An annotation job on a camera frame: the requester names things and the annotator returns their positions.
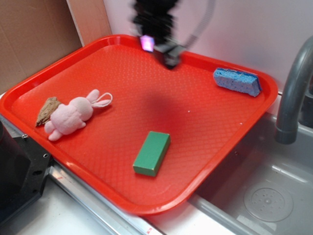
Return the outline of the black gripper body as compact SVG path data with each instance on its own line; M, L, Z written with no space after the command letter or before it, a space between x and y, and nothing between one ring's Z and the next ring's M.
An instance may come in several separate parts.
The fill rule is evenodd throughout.
M177 0L136 0L133 18L136 34L144 51L152 52L154 47L160 51L170 51L178 47L172 37L174 17L169 11Z

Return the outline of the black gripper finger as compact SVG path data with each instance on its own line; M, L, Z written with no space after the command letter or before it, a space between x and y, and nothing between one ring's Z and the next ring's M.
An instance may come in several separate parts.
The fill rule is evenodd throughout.
M180 63L180 55L184 51L185 47L178 44L159 44L154 46L154 57L171 70Z

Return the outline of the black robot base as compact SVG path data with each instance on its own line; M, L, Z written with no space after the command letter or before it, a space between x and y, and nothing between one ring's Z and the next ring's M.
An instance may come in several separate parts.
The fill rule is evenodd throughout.
M0 224L38 200L51 154L31 137L12 137L0 124Z

